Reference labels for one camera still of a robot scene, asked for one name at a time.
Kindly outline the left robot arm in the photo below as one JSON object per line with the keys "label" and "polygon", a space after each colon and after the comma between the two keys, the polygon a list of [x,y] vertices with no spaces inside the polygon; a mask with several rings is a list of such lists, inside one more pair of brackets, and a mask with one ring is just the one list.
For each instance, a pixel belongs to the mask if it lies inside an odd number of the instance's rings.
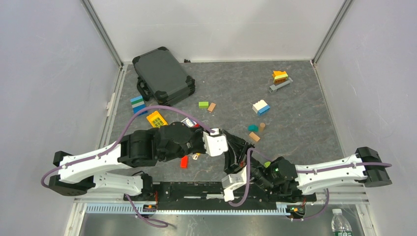
{"label": "left robot arm", "polygon": [[42,185],[63,196],[87,193],[121,193],[149,200],[154,196],[151,180],[126,177],[112,170],[153,167],[160,162],[183,158],[189,154],[220,156],[229,151],[227,137],[218,128],[208,132],[202,127],[188,127],[173,122],[159,128],[137,130],[109,146],[80,155],[58,151],[53,164],[56,174]]}

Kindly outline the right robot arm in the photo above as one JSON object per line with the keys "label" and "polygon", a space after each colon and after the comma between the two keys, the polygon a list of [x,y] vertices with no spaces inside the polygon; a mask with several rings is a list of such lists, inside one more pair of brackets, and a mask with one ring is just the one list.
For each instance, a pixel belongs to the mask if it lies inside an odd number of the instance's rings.
{"label": "right robot arm", "polygon": [[390,164],[382,162],[378,152],[369,147],[359,147],[348,157],[314,165],[295,165],[284,157],[262,164],[251,156],[255,153],[253,144],[225,130],[222,134],[228,144],[224,168],[227,176],[222,179],[227,201],[235,198],[236,189],[251,183],[291,201],[345,183],[358,182],[368,188],[392,184],[387,172]]}

